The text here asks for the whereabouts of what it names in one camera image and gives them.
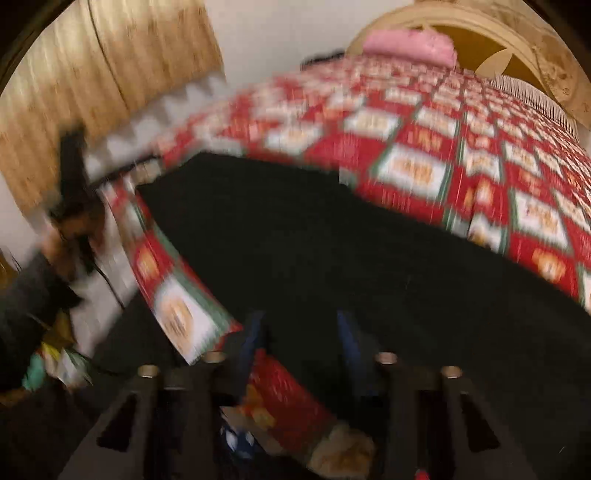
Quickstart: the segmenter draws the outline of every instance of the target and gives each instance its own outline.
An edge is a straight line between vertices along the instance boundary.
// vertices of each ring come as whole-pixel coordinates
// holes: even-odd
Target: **red patterned bedspread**
[[[591,311],[588,156],[557,124],[471,72],[345,58],[255,85],[191,117],[157,145],[164,169],[199,150],[339,169],[362,198],[505,255]],[[163,303],[170,292],[191,298],[185,303],[192,313],[196,301],[212,319],[198,348],[186,350],[191,361],[233,321],[150,223],[133,189],[145,175],[114,184],[108,198],[119,226],[138,230],[126,248],[163,328],[166,312],[179,308]],[[307,409],[297,428],[287,413],[294,405],[265,395],[271,377]],[[255,369],[244,412],[292,452],[334,422],[269,357]]]

